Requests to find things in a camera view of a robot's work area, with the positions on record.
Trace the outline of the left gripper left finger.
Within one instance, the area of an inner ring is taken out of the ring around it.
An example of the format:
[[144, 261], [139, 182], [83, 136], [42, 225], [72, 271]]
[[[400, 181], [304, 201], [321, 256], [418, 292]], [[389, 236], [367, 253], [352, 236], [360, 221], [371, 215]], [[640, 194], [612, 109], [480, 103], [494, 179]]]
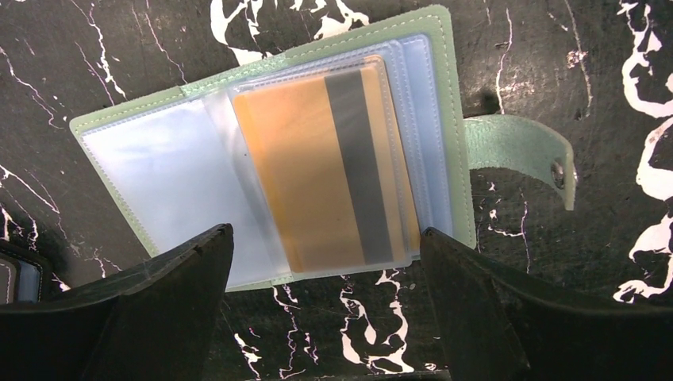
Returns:
[[199, 380], [232, 265], [215, 225], [141, 264], [46, 299], [1, 289], [4, 380]]

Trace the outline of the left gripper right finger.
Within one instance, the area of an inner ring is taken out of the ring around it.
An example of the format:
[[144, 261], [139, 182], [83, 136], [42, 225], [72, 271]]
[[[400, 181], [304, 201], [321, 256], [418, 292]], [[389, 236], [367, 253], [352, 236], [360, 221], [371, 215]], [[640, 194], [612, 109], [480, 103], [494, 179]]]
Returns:
[[611, 302], [492, 260], [441, 231], [420, 261], [454, 380], [669, 380], [672, 310]]

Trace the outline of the green card holder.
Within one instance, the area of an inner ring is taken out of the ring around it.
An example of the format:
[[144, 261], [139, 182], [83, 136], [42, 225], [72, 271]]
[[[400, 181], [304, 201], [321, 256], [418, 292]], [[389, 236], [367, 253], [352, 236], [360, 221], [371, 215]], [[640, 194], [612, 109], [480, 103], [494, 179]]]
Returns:
[[406, 267], [429, 228], [475, 247], [475, 169], [520, 172], [575, 207], [566, 138], [524, 117], [464, 116], [441, 5], [77, 117], [70, 129], [150, 256], [232, 225], [230, 291]]

